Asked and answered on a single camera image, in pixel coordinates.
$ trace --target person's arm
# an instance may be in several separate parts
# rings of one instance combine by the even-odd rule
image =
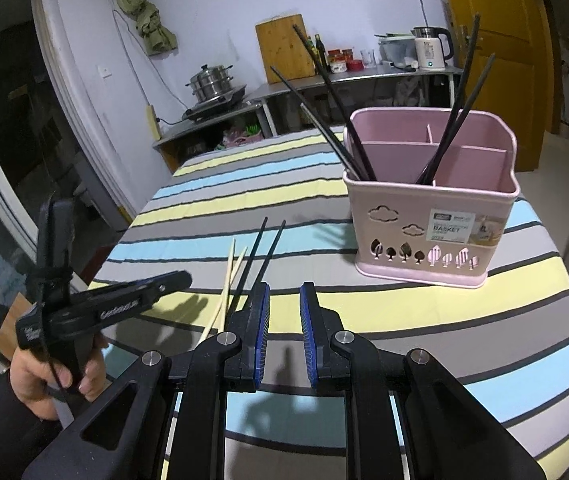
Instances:
[[[79,386],[90,401],[106,386],[100,351],[105,346],[105,339],[98,335]],[[71,373],[59,363],[55,368],[63,386],[69,386]],[[61,430],[52,398],[46,395],[46,383],[54,383],[49,365],[20,349],[10,371],[0,375],[0,479],[20,480],[26,467]]]

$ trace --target black sleeve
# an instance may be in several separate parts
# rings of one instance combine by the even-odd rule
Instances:
[[[22,404],[13,393],[8,372],[0,374],[0,479],[20,480],[60,430],[59,422],[40,420]]]

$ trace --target light switch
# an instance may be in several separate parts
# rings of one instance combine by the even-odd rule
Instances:
[[[111,75],[111,71],[106,66],[98,65],[98,73],[102,79],[106,79]]]

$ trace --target cloud-shaped cutout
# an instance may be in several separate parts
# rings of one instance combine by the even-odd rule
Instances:
[[[409,224],[402,227],[402,232],[407,236],[422,236],[424,234],[424,229],[417,224]]]
[[[395,222],[397,220],[397,211],[385,205],[378,205],[376,208],[369,210],[369,218],[376,222]]]

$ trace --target curtain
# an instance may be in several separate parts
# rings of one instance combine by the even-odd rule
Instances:
[[[148,0],[117,0],[127,16],[135,20],[135,28],[144,38],[147,54],[159,54],[178,47],[178,40],[168,28],[162,26],[160,11]]]

